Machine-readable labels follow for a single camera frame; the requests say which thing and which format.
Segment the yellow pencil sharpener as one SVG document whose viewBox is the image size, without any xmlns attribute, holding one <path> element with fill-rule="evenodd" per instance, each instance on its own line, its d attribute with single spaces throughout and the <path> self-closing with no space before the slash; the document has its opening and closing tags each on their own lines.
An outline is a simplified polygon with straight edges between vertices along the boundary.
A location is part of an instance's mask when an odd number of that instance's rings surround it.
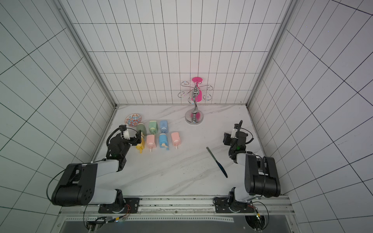
<svg viewBox="0 0 373 233">
<path fill-rule="evenodd" d="M 136 145 L 136 149 L 139 151 L 139 153 L 142 153 L 145 149 L 145 140 L 143 136 L 141 136 L 140 138 L 141 142 Z"/>
</svg>

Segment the light green pencil sharpener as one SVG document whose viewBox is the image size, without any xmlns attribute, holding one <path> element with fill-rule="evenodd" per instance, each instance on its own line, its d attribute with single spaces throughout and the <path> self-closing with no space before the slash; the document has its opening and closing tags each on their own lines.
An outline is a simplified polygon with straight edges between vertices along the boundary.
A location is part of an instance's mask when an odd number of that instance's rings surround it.
<svg viewBox="0 0 373 233">
<path fill-rule="evenodd" d="M 149 121 L 149 132 L 152 135 L 156 135 L 158 133 L 158 124 L 156 120 Z"/>
</svg>

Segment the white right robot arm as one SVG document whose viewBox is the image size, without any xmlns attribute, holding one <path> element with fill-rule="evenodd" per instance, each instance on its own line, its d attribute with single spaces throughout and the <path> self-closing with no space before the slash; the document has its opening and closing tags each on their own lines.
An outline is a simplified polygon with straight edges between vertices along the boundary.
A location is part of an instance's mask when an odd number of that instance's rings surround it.
<svg viewBox="0 0 373 233">
<path fill-rule="evenodd" d="M 243 203 L 258 197 L 279 197 L 281 194 L 275 160 L 246 150 L 247 136 L 247 133 L 239 131 L 224 134 L 223 143 L 229 146 L 229 158 L 244 166 L 243 185 L 229 192 L 229 204 Z"/>
</svg>

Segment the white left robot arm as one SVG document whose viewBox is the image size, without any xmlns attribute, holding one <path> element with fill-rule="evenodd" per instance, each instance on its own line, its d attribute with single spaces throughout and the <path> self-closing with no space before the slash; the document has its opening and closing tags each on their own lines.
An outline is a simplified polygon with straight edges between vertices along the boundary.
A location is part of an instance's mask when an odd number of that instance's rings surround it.
<svg viewBox="0 0 373 233">
<path fill-rule="evenodd" d="M 49 197 L 53 205 L 70 207 L 83 205 L 106 205 L 120 211 L 125 203 L 119 189 L 104 189 L 96 186 L 98 178 L 123 170 L 126 155 L 132 146 L 141 143 L 141 132 L 134 137 L 125 137 L 124 132 L 110 134 L 106 141 L 107 154 L 104 159 L 91 163 L 67 165 Z"/>
</svg>

